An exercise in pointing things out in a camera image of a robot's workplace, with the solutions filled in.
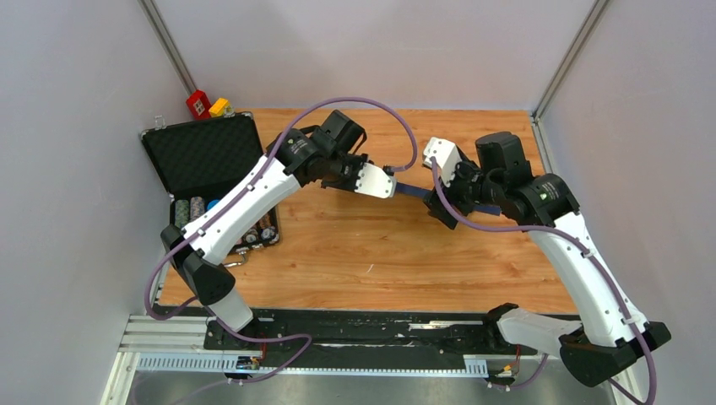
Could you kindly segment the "wooden picture frame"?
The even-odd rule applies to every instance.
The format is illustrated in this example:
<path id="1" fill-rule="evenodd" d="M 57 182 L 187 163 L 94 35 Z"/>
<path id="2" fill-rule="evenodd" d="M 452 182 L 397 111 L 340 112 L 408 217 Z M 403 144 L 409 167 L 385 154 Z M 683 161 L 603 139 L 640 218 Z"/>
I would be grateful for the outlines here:
<path id="1" fill-rule="evenodd" d="M 422 187 L 412 186 L 403 182 L 397 182 L 395 192 L 422 199 L 423 197 L 426 197 L 431 191 Z M 502 214 L 502 211 L 499 207 L 486 205 L 475 205 L 472 211 L 486 213 L 494 216 L 500 216 Z"/>

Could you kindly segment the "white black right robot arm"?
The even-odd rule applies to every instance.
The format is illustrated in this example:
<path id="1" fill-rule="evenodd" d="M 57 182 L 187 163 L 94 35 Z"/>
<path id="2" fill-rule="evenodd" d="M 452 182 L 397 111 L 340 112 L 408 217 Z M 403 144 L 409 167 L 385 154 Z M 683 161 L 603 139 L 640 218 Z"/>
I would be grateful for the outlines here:
<path id="1" fill-rule="evenodd" d="M 597 386 L 671 340 L 668 327 L 650 321 L 630 301 L 605 264 L 579 204 L 558 175 L 536 175 L 520 138 L 495 132 L 475 143 L 477 160 L 455 143 L 432 138 L 423 163 L 433 175 L 426 197 L 447 227 L 466 224 L 476 205 L 499 208 L 542 250 L 578 310 L 575 321 L 542 316 L 515 304 L 491 310 L 484 345 L 503 352 L 527 346 L 559 358 L 585 386 Z"/>

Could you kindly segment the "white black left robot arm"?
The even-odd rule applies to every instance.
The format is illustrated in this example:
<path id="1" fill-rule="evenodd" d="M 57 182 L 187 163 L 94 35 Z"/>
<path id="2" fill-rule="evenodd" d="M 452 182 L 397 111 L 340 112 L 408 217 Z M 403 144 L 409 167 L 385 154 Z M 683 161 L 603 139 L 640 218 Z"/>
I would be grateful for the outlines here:
<path id="1" fill-rule="evenodd" d="M 161 231 L 168 261 L 236 347 L 250 348 L 259 328 L 223 261 L 240 237 L 305 185 L 350 179 L 365 161 L 352 151 L 365 141 L 365 129 L 338 110 L 319 126 L 291 128 L 216 206 L 182 229 L 170 224 Z"/>

